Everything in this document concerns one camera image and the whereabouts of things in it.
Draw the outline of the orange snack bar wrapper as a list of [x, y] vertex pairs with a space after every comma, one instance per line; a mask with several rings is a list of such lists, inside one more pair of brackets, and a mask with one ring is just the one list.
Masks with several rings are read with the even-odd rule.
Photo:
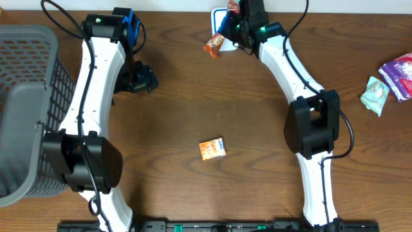
[[234, 29], [238, 26], [237, 20], [240, 15], [239, 1], [228, 0], [226, 9], [226, 16], [223, 18], [223, 22], [218, 31], [212, 35], [211, 39], [203, 46], [203, 49], [214, 59], [218, 57], [224, 40], [230, 40], [229, 38], [234, 33]]

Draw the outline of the small orange snack packet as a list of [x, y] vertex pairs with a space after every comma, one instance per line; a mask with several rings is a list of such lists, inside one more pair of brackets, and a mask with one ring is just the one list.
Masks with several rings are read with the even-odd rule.
[[227, 154], [223, 138], [217, 138], [199, 143], [202, 160], [224, 157]]

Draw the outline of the teal snack packet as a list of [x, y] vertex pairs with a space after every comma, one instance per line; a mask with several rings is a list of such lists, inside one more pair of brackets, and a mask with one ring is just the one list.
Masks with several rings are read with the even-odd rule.
[[366, 85], [366, 91], [360, 97], [360, 101], [368, 110], [374, 111], [380, 117], [388, 93], [389, 88], [382, 81], [371, 76]]

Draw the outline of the purple red snack packet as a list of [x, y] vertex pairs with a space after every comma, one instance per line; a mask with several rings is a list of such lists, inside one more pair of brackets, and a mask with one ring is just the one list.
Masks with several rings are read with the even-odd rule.
[[398, 102], [411, 98], [411, 53], [383, 64], [378, 73]]

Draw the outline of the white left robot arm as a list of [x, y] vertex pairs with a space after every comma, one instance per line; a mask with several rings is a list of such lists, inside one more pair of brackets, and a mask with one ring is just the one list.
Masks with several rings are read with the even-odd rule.
[[119, 182], [121, 152], [109, 141], [109, 111], [119, 92], [158, 87], [152, 68], [136, 61], [144, 25], [130, 8], [89, 14], [78, 25], [82, 63], [77, 85], [59, 129], [42, 142], [58, 180], [87, 200], [97, 231], [137, 231], [133, 210]]

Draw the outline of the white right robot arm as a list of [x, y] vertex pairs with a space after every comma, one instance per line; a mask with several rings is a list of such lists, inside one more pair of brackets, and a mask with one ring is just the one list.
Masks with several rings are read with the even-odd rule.
[[287, 146], [298, 159], [304, 190], [303, 224], [308, 231], [339, 231], [332, 197], [331, 164], [339, 137], [340, 97], [308, 73], [290, 44], [290, 34], [271, 22], [262, 1], [229, 1], [216, 30], [272, 73], [288, 101]]

